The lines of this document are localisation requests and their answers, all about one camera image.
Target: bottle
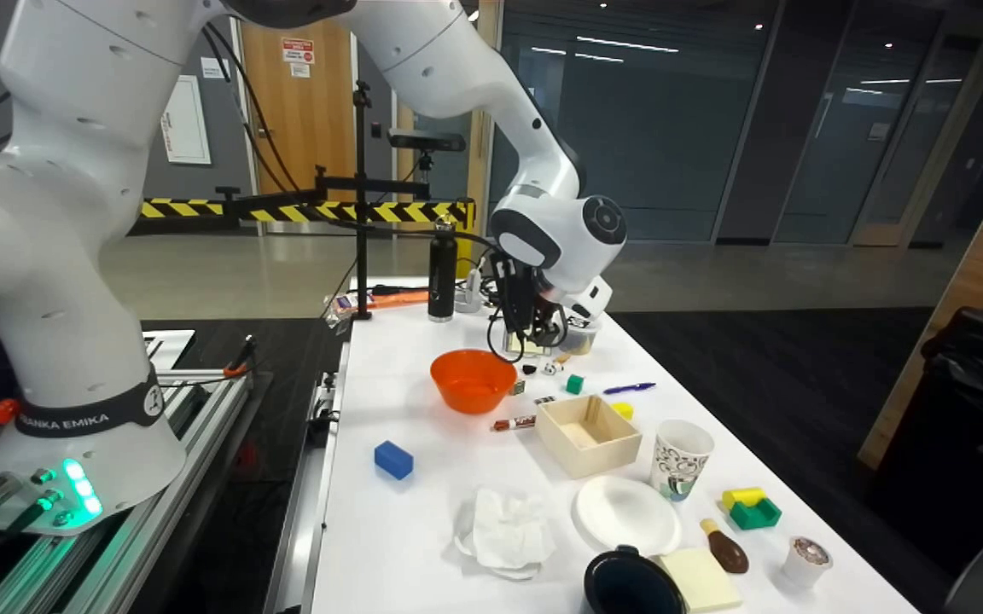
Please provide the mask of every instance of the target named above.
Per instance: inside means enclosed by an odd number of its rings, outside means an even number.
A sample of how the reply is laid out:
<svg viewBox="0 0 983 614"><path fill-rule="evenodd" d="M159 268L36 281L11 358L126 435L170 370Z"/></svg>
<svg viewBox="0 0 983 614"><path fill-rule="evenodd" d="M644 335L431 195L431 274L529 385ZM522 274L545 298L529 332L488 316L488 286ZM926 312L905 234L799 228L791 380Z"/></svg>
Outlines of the bottle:
<svg viewBox="0 0 983 614"><path fill-rule="evenodd" d="M456 237L432 234L431 237L431 274L426 274L426 312L450 316L455 312L455 268L456 268Z"/></svg>

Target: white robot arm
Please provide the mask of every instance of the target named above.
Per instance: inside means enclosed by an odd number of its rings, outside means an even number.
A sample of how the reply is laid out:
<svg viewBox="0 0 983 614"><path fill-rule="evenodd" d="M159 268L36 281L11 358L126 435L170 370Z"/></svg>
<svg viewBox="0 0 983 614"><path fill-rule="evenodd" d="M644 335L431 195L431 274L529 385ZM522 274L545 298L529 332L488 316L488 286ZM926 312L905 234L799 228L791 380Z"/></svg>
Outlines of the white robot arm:
<svg viewBox="0 0 983 614"><path fill-rule="evenodd" d="M582 298L625 244L620 212L578 195L573 165L456 0L20 0L0 53L14 91L0 342L22 414L0 433L0 475L63 490L31 532L80 532L179 471L140 319L103 282L97 250L132 224L159 110L196 29L224 11L268 28L343 12L416 112L485 104L518 151L491 234L538 268L545 299Z"/></svg>

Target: red object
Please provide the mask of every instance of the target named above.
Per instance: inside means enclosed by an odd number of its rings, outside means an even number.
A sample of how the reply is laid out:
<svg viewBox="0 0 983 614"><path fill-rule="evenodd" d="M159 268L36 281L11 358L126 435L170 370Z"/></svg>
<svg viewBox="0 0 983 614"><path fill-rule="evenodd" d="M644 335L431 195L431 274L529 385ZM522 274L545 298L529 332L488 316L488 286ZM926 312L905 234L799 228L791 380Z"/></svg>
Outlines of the red object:
<svg viewBox="0 0 983 614"><path fill-rule="evenodd" d="M431 360L431 380L456 414L491 414L515 385L515 369L491 350L462 349Z"/></svg>
<svg viewBox="0 0 983 614"><path fill-rule="evenodd" d="M0 426L14 423L20 414L20 399L0 399Z"/></svg>

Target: green object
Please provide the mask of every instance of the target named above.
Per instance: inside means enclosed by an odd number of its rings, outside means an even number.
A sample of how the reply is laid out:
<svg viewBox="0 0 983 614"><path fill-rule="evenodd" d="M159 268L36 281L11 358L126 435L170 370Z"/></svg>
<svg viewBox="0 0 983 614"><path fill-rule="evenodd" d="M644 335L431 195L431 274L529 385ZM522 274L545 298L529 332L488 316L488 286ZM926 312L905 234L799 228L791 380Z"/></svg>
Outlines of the green object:
<svg viewBox="0 0 983 614"><path fill-rule="evenodd" d="M565 376L563 389L565 389L571 395L580 395L580 392L582 392L582 380L580 380L580 376Z"/></svg>
<svg viewBox="0 0 983 614"><path fill-rule="evenodd" d="M731 506L731 522L745 532L749 529L770 529L779 522L782 509L776 509L770 498L760 498L757 506Z"/></svg>

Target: marker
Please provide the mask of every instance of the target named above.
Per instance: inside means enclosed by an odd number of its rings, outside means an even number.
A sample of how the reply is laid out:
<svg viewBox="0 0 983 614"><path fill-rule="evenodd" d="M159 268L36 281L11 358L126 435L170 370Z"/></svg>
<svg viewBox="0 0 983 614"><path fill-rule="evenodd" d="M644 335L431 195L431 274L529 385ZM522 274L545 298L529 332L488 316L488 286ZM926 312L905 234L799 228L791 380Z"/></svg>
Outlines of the marker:
<svg viewBox="0 0 983 614"><path fill-rule="evenodd" d="M609 385L599 395L625 395L625 392L644 392L644 389L655 389L655 383Z"/></svg>

